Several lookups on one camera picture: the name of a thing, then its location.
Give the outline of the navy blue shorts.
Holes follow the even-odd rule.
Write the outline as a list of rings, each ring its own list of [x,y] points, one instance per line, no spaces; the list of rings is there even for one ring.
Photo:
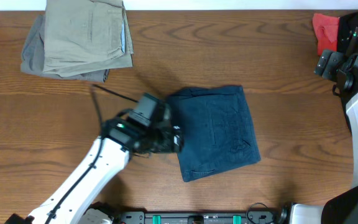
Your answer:
[[[181,128],[178,153],[184,182],[261,160],[244,90],[238,85],[184,88],[169,95],[172,123]]]

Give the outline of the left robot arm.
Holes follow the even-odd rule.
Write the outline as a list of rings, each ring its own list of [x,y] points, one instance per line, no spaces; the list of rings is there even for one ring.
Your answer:
[[[132,155],[174,153],[182,146],[181,130],[172,125],[166,103],[123,110],[102,124],[85,158],[43,204],[25,218],[12,214],[7,223],[78,223]]]

